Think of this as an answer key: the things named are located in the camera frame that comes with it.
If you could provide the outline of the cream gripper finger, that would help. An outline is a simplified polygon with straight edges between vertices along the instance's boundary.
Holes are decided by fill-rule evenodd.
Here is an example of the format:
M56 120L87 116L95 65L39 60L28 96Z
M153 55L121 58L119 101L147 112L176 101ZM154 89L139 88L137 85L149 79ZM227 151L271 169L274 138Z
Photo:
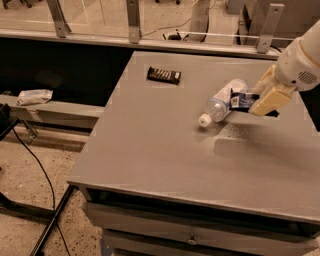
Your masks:
M264 73L261 79L251 89L253 94L263 96L268 88L273 85L275 81L275 65L271 65L270 68Z
M295 90L295 87L286 85L265 87L264 89L251 89L250 92L257 94L259 98L249 108L249 113L256 116L265 116L288 104Z

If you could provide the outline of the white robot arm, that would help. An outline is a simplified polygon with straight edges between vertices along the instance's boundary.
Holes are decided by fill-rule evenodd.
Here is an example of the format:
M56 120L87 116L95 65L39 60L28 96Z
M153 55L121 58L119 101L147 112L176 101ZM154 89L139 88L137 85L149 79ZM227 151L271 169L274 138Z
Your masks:
M288 104L294 91L320 84L320 20L281 53L252 89L257 94L249 113L265 116Z

